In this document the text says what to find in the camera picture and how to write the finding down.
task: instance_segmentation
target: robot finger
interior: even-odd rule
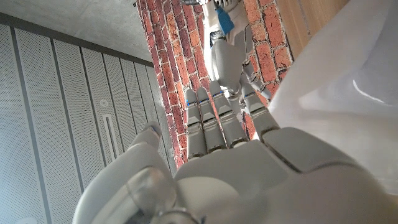
[[[201,122],[198,100],[195,92],[185,92],[187,101],[187,155],[188,161],[207,154],[205,134]]]
[[[246,103],[246,113],[252,118],[254,128],[260,139],[266,132],[279,129],[278,123],[261,103],[260,98],[249,83],[242,84],[242,95]]]
[[[159,147],[160,137],[162,136],[162,131],[158,123],[151,121],[145,125],[142,131],[133,140],[128,149],[132,148],[136,144],[146,142],[151,145],[154,149]]]
[[[270,99],[271,92],[266,88],[266,85],[257,77],[254,73],[254,67],[251,61],[243,65],[243,73],[246,78],[241,77],[241,85],[245,82],[242,82],[242,78],[246,79],[250,85],[256,89],[264,98]]]
[[[221,127],[223,128],[228,148],[233,148],[240,145],[242,142],[247,142],[248,137],[244,133],[241,124],[229,106],[227,99],[221,91],[220,84],[218,84],[217,81],[212,81],[210,83],[210,93],[213,97],[218,117],[220,118]]]
[[[197,90],[198,102],[203,123],[203,131],[205,133],[207,152],[211,153],[218,149],[226,149],[223,134],[211,106],[209,96],[206,89],[200,87]]]

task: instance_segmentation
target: red brick wall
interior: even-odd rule
[[[273,0],[244,0],[253,31],[255,49],[250,59],[258,77],[274,94],[292,63],[278,8]],[[154,61],[170,128],[177,167],[187,159],[187,122],[183,93],[186,88],[208,90],[210,79],[203,60],[201,6],[181,5],[179,0],[137,0],[148,48]],[[249,116],[243,128],[252,137]]]

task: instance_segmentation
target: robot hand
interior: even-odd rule
[[[216,113],[213,111],[208,94],[203,87],[199,88],[196,94],[191,89],[185,93],[188,160],[248,142],[248,137],[236,118],[236,112],[231,107],[234,103],[231,103],[231,100],[228,102],[217,81],[210,83],[210,94],[222,129],[218,125]],[[258,136],[279,128],[252,86],[247,82],[242,83],[242,95],[246,103],[246,112],[253,119]]]
[[[85,189],[73,223],[397,223],[397,205],[366,170],[279,128],[249,84],[242,93],[260,140],[248,141],[217,82],[210,91],[215,111],[203,88],[186,92],[189,161],[175,177],[150,123]]]
[[[253,49],[252,30],[243,1],[197,0],[203,8],[204,59],[211,81],[218,81],[233,111],[243,104],[241,88],[249,83],[263,97],[271,93],[254,73],[248,55]]]

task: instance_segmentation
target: grey perforated wall panel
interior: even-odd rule
[[[28,217],[46,223],[11,31],[4,25],[0,58],[0,223]]]
[[[157,117],[159,118],[159,124],[160,127],[162,128],[162,133],[163,133],[162,139],[166,150],[167,160],[169,161],[170,171],[174,175],[177,172],[177,168],[175,166],[173,144],[172,144],[172,139],[170,137],[169,126],[167,124],[167,118],[163,106],[163,100],[160,95],[159,84],[157,83],[155,69],[148,66],[146,66],[146,68],[147,68],[150,88],[152,90],[152,96],[154,97]]]
[[[70,124],[83,186],[104,169],[80,49],[76,45],[54,41]]]
[[[102,54],[84,48],[82,48],[81,50],[83,52],[83,58],[85,61],[91,96],[93,98],[97,123],[101,135],[101,141],[106,156],[106,163],[110,164],[112,162],[112,156],[110,151],[111,146],[108,143],[108,137],[105,130],[105,124],[103,119],[104,114],[110,114],[112,117],[113,129],[115,130],[114,134],[116,136],[116,144],[118,146],[118,149],[122,148],[122,144],[120,141],[120,136],[118,132],[119,128],[117,127],[116,117],[114,114],[111,92],[109,90],[108,79],[106,78]],[[106,104],[101,105],[101,100],[105,100]]]
[[[71,223],[81,195],[50,39],[16,30],[53,223]]]
[[[159,154],[175,173],[153,68],[1,22],[1,224],[71,223],[84,189],[147,121],[160,123]]]
[[[148,74],[145,65],[134,63],[134,66],[137,72],[138,83],[142,93],[142,100],[144,102],[144,108],[145,108],[145,113],[147,115],[147,120],[155,121],[158,123],[159,120],[157,118],[154,99],[152,97],[152,91],[150,89]],[[163,161],[169,166],[163,140],[160,141],[158,152]]]
[[[137,132],[142,130],[147,124],[147,117],[145,115],[144,105],[142,103],[141,91],[139,89],[137,73],[134,68],[134,62],[121,59],[124,79],[126,80],[127,92],[129,94],[131,111],[136,123]]]
[[[119,58],[104,54],[105,67],[108,74],[109,84],[113,97],[114,107],[116,108],[116,117],[122,136],[122,147],[119,148],[122,154],[134,138],[137,136],[136,127],[131,114],[129,97],[127,95],[126,85],[120,66]]]

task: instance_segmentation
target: concrete ceiling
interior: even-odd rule
[[[0,12],[152,61],[135,0],[0,0]]]

